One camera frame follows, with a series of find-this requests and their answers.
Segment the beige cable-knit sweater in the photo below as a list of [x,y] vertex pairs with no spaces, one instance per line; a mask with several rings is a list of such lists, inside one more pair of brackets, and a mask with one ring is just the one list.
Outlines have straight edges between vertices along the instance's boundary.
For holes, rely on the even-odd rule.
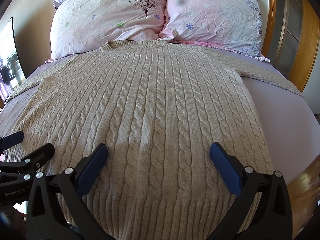
[[107,233],[205,239],[234,200],[211,144],[258,172],[273,171],[243,77],[299,92],[280,75],[209,48],[108,42],[42,66],[9,96],[13,106],[36,88],[22,113],[1,113],[1,135],[25,135],[8,159],[49,142],[55,154],[43,171],[57,174],[104,143],[109,157],[85,203]]

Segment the window with bright view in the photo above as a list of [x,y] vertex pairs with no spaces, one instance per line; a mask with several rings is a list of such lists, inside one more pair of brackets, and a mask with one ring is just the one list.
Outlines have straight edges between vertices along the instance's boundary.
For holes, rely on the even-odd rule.
[[3,102],[9,95],[25,81],[16,50],[13,17],[8,20],[1,30],[1,100]]

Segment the pink pillow with tree print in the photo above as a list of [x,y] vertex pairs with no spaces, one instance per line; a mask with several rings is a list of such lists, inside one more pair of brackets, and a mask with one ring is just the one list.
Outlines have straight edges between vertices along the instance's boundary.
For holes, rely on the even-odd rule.
[[166,0],[54,0],[51,58],[95,50],[109,41],[157,40]]

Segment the wooden wardrobe with glass panels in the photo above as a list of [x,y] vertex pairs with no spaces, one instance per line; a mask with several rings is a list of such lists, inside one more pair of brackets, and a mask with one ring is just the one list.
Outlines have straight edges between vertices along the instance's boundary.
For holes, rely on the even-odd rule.
[[273,33],[267,57],[301,92],[318,53],[319,17],[309,0],[270,0]]

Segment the pink pillow with star flowers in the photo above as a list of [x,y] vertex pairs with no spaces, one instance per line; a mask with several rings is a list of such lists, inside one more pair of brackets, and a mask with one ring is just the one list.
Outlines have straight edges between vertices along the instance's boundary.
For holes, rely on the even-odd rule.
[[160,38],[265,61],[258,0],[167,0]]

